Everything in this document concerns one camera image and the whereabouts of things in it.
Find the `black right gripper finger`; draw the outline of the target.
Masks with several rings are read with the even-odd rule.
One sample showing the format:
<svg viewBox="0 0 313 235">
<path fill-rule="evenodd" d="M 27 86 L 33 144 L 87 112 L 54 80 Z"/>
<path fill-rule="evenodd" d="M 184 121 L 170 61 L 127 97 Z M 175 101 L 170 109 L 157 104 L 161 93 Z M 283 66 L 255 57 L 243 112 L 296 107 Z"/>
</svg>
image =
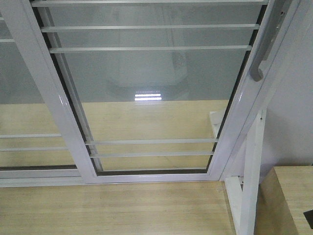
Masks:
<svg viewBox="0 0 313 235">
<path fill-rule="evenodd" d="M 308 224 L 313 224 L 313 210 L 305 211 L 303 215 Z"/>
</svg>

